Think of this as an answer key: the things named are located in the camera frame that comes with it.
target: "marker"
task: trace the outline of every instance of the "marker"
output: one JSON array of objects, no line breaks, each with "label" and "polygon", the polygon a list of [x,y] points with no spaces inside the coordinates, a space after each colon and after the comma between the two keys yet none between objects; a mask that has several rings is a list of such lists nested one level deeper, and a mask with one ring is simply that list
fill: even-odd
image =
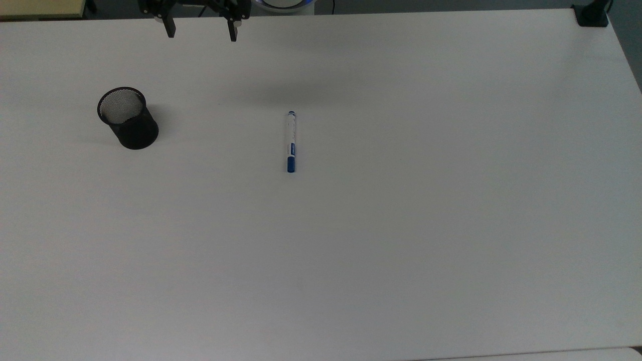
[{"label": "marker", "polygon": [[297,115],[294,112],[288,113],[288,133],[286,135],[288,145],[286,149],[286,159],[288,162],[288,173],[294,173],[295,169],[295,136],[297,134]]}]

